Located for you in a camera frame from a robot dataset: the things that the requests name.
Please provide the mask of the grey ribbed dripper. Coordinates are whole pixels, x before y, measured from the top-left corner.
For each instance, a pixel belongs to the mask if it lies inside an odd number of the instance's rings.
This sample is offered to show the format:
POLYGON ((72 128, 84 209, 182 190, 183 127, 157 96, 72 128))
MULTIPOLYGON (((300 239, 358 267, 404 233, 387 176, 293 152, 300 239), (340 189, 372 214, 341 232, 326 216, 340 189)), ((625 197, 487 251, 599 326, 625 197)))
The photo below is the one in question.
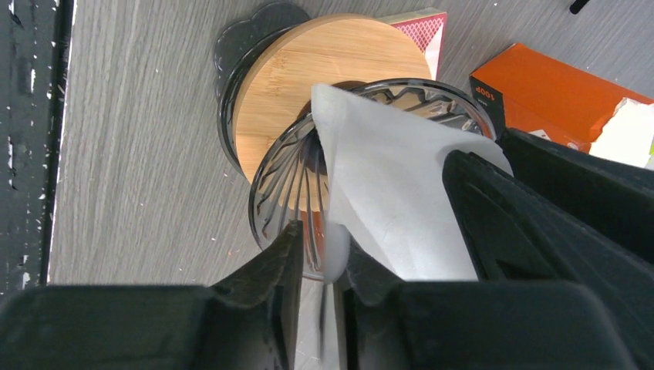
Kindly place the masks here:
MULTIPOLYGON (((432 122, 497 139, 497 128, 482 105, 445 83, 405 78, 368 83, 346 81, 338 86, 432 122)), ((264 250, 289 222, 301 221, 303 276, 322 281, 323 224, 328 202, 324 153, 311 108, 305 105, 293 124, 268 149, 252 180, 248 199, 252 234, 264 250)))

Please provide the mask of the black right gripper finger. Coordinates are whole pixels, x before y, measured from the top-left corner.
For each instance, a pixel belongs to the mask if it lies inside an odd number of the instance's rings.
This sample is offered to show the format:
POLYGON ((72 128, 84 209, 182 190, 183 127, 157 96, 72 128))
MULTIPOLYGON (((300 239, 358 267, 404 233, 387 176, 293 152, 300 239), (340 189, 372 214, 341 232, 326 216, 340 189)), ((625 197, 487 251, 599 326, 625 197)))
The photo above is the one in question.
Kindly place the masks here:
POLYGON ((643 260, 653 262, 653 172, 517 129, 497 144, 514 177, 643 260))
POLYGON ((472 153, 443 181, 483 282, 565 281, 589 290, 636 361, 653 367, 653 267, 472 153))

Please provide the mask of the white paper coffee filter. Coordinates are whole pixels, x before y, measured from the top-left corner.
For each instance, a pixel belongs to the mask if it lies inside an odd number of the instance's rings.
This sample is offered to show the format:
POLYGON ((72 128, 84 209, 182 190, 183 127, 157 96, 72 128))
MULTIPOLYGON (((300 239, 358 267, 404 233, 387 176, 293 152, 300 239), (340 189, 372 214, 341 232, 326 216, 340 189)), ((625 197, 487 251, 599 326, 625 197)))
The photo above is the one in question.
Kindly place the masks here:
POLYGON ((406 280, 476 280, 443 167, 459 150, 510 172, 502 149, 326 84, 312 87, 311 101, 329 179, 325 282, 344 272, 350 241, 406 280))

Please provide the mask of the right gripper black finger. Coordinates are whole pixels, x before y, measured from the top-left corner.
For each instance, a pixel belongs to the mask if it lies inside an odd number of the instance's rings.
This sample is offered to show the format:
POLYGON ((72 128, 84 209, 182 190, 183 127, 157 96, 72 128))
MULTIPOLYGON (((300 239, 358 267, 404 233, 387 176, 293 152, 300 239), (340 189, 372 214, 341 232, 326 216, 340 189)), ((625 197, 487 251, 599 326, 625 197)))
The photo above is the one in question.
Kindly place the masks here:
POLYGON ((211 286, 53 285, 1 305, 3 369, 291 369, 303 226, 211 286))
POLYGON ((348 369, 634 369, 600 301, 565 281, 404 281, 352 246, 335 286, 348 369))

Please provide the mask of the coffee paper filter box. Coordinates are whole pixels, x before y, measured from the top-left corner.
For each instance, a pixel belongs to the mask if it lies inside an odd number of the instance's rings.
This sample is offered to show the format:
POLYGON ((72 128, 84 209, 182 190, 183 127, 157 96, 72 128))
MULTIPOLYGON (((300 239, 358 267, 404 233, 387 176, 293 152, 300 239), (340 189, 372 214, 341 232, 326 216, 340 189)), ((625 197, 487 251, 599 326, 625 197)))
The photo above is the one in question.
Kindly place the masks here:
POLYGON ((653 168, 653 100, 513 44, 470 74, 498 130, 514 128, 618 163, 653 168))

